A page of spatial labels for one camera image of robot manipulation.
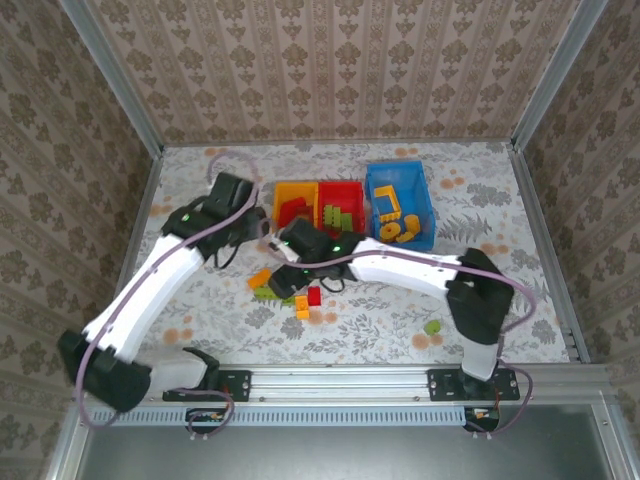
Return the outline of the yellow lego window frame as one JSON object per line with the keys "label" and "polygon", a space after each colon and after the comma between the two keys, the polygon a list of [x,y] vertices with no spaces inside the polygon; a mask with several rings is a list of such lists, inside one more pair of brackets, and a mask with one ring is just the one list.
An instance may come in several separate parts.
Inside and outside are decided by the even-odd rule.
{"label": "yellow lego window frame", "polygon": [[374,189],[374,206],[381,224],[394,222],[402,215],[402,209],[392,185]]}

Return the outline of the yellow plastic bin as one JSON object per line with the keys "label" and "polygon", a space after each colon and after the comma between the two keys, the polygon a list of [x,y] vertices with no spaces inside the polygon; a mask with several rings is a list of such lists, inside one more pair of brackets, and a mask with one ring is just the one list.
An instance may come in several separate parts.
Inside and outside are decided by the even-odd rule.
{"label": "yellow plastic bin", "polygon": [[278,182],[275,185],[273,220],[278,226],[281,205],[297,197],[303,197],[307,206],[312,206],[315,213],[315,227],[318,227],[318,182]]}

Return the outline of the red plastic bin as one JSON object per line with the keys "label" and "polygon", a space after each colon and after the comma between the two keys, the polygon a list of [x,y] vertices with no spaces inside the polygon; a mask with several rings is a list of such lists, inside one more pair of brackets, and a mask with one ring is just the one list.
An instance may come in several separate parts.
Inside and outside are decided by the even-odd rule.
{"label": "red plastic bin", "polygon": [[364,193],[360,182],[323,181],[318,184],[318,228],[336,238],[339,231],[330,228],[324,222],[327,205],[339,207],[342,213],[349,213],[352,216],[354,232],[365,232]]}

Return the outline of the blue plastic bin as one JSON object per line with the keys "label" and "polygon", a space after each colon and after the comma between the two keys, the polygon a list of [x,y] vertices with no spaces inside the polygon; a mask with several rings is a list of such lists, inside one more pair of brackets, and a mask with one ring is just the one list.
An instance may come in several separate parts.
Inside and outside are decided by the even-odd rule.
{"label": "blue plastic bin", "polygon": [[394,221],[402,227],[405,233],[404,217],[416,214],[420,219],[421,232],[414,239],[406,243],[388,243],[410,250],[427,252],[433,249],[435,243],[435,215],[428,191],[428,182],[422,163],[419,161],[371,163],[367,166],[365,176],[365,194],[371,206],[371,236],[382,242],[379,231],[380,223],[374,206],[374,189],[376,187],[392,185],[396,191],[401,209],[401,217]]}

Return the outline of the small connector board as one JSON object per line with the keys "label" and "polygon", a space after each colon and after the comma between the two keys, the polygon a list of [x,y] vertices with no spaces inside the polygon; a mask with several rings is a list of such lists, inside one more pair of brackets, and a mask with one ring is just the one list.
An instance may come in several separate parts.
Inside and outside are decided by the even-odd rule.
{"label": "small connector board", "polygon": [[492,433],[498,428],[500,413],[497,407],[465,407],[463,428],[471,433]]}
{"label": "small connector board", "polygon": [[193,435],[211,435],[227,417],[227,408],[189,409],[185,413],[185,428]]}

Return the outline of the grey metal panel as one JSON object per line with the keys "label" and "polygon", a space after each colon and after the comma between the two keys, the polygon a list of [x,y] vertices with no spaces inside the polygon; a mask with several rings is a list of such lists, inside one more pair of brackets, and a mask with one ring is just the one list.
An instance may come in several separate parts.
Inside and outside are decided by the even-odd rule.
{"label": "grey metal panel", "polygon": [[45,480],[640,480],[617,409],[534,406],[492,438],[460,427],[177,426],[92,432],[70,412]]}

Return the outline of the aluminium table side rail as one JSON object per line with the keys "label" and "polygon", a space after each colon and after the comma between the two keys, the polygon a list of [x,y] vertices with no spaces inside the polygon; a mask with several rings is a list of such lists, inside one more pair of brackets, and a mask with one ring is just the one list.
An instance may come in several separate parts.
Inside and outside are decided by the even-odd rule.
{"label": "aluminium table side rail", "polygon": [[153,197],[159,184],[161,169],[162,157],[157,157],[152,162],[136,219],[132,227],[129,244],[123,260],[116,291],[114,293],[115,299],[120,294],[121,290],[128,285],[129,280],[134,276],[138,252],[144,235],[144,229],[151,209]]}
{"label": "aluminium table side rail", "polygon": [[523,153],[515,148],[509,152],[529,225],[536,243],[555,312],[561,326],[563,340],[572,363],[592,362],[580,324],[557,258],[534,182]]}

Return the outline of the aluminium mounting rail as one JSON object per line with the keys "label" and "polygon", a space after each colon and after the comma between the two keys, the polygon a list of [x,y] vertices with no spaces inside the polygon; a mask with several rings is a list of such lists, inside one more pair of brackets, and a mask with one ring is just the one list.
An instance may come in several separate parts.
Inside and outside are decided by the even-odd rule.
{"label": "aluminium mounting rail", "polygon": [[[199,385],[206,373],[226,369],[252,372],[247,402],[433,402],[429,395],[427,371],[453,368],[459,366],[233,367],[209,366],[193,359],[189,362],[165,362],[154,368],[138,364],[91,367],[84,379],[84,389],[114,410],[126,412],[144,401],[162,399],[165,391],[186,393],[185,388]],[[601,366],[564,364],[499,368],[515,372],[519,400],[530,396],[544,404],[585,404],[600,399],[610,401],[615,397]]]}

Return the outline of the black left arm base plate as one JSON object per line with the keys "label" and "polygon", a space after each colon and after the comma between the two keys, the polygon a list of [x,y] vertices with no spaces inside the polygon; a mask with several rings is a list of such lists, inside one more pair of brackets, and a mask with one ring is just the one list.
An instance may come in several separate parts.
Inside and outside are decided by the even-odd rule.
{"label": "black left arm base plate", "polygon": [[196,387],[185,388],[186,393],[179,393],[176,390],[165,391],[162,399],[166,402],[223,401],[223,398],[216,395],[204,394],[204,391],[216,390],[228,394],[236,402],[247,402],[251,383],[250,370],[217,370],[214,373],[206,373]]}

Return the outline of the aluminium frame post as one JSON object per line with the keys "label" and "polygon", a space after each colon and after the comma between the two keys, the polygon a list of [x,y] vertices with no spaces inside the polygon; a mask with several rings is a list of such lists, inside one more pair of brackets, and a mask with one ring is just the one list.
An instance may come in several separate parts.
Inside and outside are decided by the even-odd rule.
{"label": "aluminium frame post", "polygon": [[531,140],[607,3],[608,0],[580,1],[511,136],[516,152],[523,151]]}
{"label": "aluminium frame post", "polygon": [[125,68],[117,59],[104,29],[99,25],[85,0],[60,0],[60,3],[151,159],[157,162],[162,156],[164,142],[147,114]]}

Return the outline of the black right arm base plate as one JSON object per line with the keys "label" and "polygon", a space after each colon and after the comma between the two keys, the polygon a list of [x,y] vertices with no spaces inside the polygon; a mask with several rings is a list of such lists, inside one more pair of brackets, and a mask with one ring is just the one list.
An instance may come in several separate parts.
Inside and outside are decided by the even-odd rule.
{"label": "black right arm base plate", "polygon": [[427,371],[430,400],[490,401],[520,399],[515,372],[499,368],[487,381],[481,381],[464,373],[461,368],[430,369]]}

